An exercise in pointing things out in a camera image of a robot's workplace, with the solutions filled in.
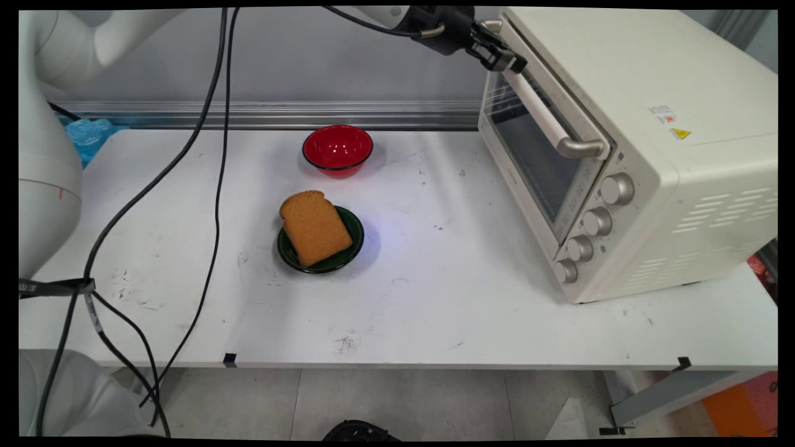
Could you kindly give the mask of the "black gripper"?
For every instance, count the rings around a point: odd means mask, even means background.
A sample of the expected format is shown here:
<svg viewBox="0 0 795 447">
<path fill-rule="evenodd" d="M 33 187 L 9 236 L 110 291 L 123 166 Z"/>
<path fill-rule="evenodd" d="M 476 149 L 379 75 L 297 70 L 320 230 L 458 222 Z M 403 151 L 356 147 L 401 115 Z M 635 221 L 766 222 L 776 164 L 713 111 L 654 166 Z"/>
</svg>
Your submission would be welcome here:
<svg viewBox="0 0 795 447">
<path fill-rule="evenodd" d="M 444 56 L 466 49 L 467 54 L 494 73 L 506 70 L 516 73 L 525 69 L 527 60 L 524 56 L 509 48 L 485 25 L 474 22 L 474 6 L 409 6 L 397 30 L 421 34 L 414 38 L 415 42 Z"/>
</svg>

